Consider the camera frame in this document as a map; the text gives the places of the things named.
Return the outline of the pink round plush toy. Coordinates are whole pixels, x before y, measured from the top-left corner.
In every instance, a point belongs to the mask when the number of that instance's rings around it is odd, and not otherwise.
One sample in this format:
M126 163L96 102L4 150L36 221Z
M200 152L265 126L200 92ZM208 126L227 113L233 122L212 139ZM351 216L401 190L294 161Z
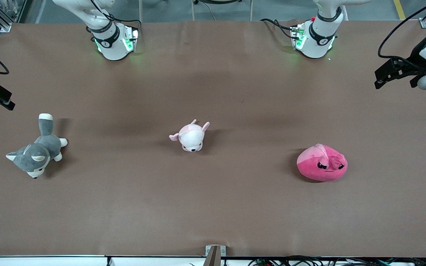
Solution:
M310 180L331 182L345 175L348 161L334 148L318 143L298 155L297 168Z

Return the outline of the grey husky plush toy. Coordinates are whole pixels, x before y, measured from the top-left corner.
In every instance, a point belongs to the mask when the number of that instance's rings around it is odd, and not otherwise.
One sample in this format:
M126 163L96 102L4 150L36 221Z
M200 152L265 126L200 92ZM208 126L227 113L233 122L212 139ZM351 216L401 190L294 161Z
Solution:
M21 149L7 153L6 158L33 179L41 176L51 160L61 161L61 148L68 145L66 138L53 134L54 118L49 113L38 116L40 136Z

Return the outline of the white table edge panel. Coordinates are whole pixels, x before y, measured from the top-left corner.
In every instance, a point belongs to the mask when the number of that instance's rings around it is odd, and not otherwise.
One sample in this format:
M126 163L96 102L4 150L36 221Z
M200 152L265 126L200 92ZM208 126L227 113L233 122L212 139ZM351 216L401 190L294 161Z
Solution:
M119 256L0 256L0 266L203 266L204 258Z

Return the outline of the pale pink dog plush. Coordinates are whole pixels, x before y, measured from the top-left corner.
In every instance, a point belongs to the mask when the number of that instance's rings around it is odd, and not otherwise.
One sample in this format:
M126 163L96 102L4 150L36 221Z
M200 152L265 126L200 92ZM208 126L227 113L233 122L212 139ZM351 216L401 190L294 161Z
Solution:
M197 125L194 119L191 123L183 126L177 133L169 135L171 141L178 141L184 151L194 153L202 150L203 139L206 130L210 126L210 122L206 122L203 126Z

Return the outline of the metal bracket with brown post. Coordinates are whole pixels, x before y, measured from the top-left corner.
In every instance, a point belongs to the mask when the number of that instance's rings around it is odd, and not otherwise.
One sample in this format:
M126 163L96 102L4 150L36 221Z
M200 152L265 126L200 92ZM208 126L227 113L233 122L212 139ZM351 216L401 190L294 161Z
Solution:
M206 245L206 259L203 266L224 266L223 258L226 256L225 245Z

